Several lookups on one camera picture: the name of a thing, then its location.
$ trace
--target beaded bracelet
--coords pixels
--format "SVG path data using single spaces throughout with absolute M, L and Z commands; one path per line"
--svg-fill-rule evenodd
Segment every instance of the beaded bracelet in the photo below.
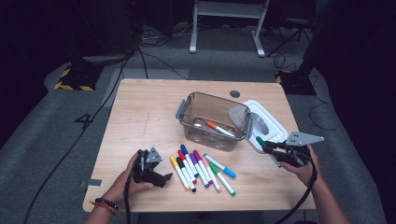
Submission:
M 104 199 L 104 198 L 97 198 L 97 199 L 95 199 L 95 202 L 96 202 L 96 203 L 105 203 L 105 204 L 107 204 L 108 206 L 110 206 L 110 207 L 116 209 L 116 211 L 119 211 L 119 207 L 118 207 L 115 203 L 113 203 L 113 202 L 111 202 L 111 201 L 109 201 L 109 200 L 107 200 L 107 199 Z
M 109 210 L 113 214 L 113 216 L 115 216 L 117 214 L 117 209 L 111 207 L 110 205 L 108 205 L 106 203 L 94 203 L 92 201 L 90 201 L 90 203 L 95 205 L 96 207 L 104 207 L 104 208 L 106 208 L 107 210 Z

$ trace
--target purple marker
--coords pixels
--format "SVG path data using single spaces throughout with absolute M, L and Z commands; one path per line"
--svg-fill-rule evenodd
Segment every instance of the purple marker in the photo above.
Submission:
M 207 182 L 209 183 L 209 185 L 213 184 L 213 180 L 210 178 L 210 175 L 207 172 L 206 167 L 204 166 L 204 163 L 202 162 L 201 156 L 199 155 L 198 151 L 194 150 L 193 153 L 194 153 L 195 159 L 198 161 L 198 164 L 201 167 L 201 170 L 203 171 L 203 173 L 205 175 L 205 178 L 206 178 Z
M 199 166 L 197 160 L 195 159 L 194 154 L 190 153 L 190 158 L 191 158 L 192 163 L 194 164 L 195 169 L 197 170 L 199 176 L 201 177 L 202 182 L 204 183 L 205 187 L 206 187 L 206 188 L 209 188 L 209 183 L 207 182 L 207 180 L 206 180 L 206 178 L 205 178 L 205 175 L 204 175 L 204 173 L 202 172 L 201 167 Z

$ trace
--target blue marker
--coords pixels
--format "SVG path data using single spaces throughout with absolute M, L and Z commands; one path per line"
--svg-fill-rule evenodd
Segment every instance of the blue marker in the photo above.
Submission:
M 186 147 L 185 147 L 184 145 L 180 145 L 180 148 L 181 148 L 181 150 L 183 151 L 184 155 L 186 156 L 187 163 L 189 164 L 189 166 L 190 166 L 190 168 L 191 168 L 191 171 L 192 171 L 192 173 L 194 174 L 195 178 L 198 177 L 198 176 L 199 176 L 199 175 L 198 175 L 198 172 L 197 172 L 197 170 L 195 169 L 194 164 L 192 163 L 192 160 L 191 160 L 191 158 L 190 158 L 189 151 L 187 151 L 187 149 L 186 149 Z
M 217 167 L 220 168 L 225 174 L 229 175 L 231 178 L 236 178 L 236 174 L 228 169 L 227 167 L 221 165 L 218 161 L 215 161 L 215 159 L 211 158 L 209 155 L 204 154 L 205 158 L 207 158 L 209 161 L 213 162 Z

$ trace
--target person's left hand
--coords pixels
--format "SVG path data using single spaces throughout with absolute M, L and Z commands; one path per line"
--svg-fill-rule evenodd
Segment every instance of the person's left hand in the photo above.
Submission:
M 123 191 L 125 187 L 126 179 L 134 165 L 134 161 L 137 158 L 137 152 L 132 156 L 129 160 L 128 166 L 122 173 L 117 177 L 116 181 L 114 181 L 113 185 L 108 189 L 108 191 L 103 195 L 103 198 L 113 202 L 120 203 L 123 201 Z M 132 194 L 139 190 L 143 189 L 151 189 L 154 185 L 151 183 L 141 182 L 135 183 L 134 178 L 131 178 L 131 185 L 129 187 L 128 197 L 131 197 Z

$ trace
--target person's right arm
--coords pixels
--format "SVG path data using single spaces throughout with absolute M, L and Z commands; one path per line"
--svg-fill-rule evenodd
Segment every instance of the person's right arm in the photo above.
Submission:
M 326 181 L 323 178 L 320 164 L 318 161 L 318 156 L 315 154 L 314 149 L 311 146 L 308 146 L 311 152 L 312 160 L 317 168 L 318 178 L 315 181 L 314 187 L 312 188 L 312 196 L 314 197 L 315 206 L 317 207 L 319 222 L 321 224 L 344 224 L 350 223 L 347 216 L 344 214 L 338 202 L 335 200 L 332 195 L 332 191 L 327 185 Z M 307 165 L 296 168 L 288 163 L 281 162 L 281 166 L 285 168 L 285 170 L 294 173 L 297 177 L 308 186 L 309 181 L 312 175 L 312 164 L 309 162 Z

